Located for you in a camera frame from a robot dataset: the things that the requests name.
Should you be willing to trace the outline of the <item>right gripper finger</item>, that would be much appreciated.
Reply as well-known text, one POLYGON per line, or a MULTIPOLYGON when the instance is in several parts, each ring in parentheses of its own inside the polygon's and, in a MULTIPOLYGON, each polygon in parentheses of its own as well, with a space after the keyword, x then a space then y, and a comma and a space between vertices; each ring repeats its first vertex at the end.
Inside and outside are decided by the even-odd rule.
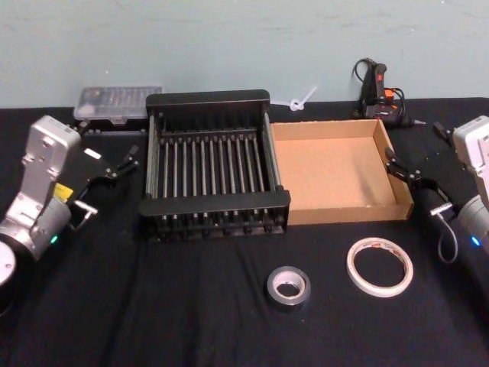
POLYGON ((385 163, 386 171, 391 176, 402 180, 409 188, 416 188, 421 180, 421 173, 419 170, 410 170, 395 154, 394 150, 390 147, 384 149, 385 157, 387 159, 385 163))
POLYGON ((446 128, 441 122, 435 122, 432 127, 436 136, 440 139, 450 140, 452 138, 452 130, 446 128))

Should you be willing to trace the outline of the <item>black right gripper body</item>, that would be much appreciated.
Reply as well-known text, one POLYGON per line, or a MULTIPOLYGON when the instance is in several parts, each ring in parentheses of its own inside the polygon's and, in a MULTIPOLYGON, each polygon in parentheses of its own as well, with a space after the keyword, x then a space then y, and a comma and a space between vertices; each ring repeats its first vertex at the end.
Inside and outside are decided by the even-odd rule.
POLYGON ((474 197, 473 175, 446 143, 421 140, 414 149, 413 163, 427 182, 423 189, 432 193, 432 203, 451 203, 454 217, 474 197))

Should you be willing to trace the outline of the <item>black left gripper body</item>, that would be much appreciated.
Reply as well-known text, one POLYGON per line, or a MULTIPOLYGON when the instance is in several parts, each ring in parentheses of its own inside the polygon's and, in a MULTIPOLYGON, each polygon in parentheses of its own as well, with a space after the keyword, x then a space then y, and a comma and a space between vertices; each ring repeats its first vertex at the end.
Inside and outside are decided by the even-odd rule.
POLYGON ((63 172, 57 178, 56 198, 61 203, 73 205, 96 186, 115 187, 117 179, 115 167, 100 153, 84 147, 80 142, 67 158, 63 172))

